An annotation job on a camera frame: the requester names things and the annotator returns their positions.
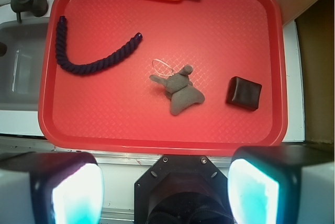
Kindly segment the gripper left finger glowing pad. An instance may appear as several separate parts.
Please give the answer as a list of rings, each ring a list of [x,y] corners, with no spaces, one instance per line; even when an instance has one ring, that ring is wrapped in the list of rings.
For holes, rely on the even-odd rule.
[[[99,223],[103,200],[88,152],[1,154],[1,223]]]

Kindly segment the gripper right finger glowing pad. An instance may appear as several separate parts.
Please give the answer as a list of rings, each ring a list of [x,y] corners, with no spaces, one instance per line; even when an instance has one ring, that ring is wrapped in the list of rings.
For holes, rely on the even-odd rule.
[[[334,146],[241,147],[228,198],[236,223],[334,223]]]

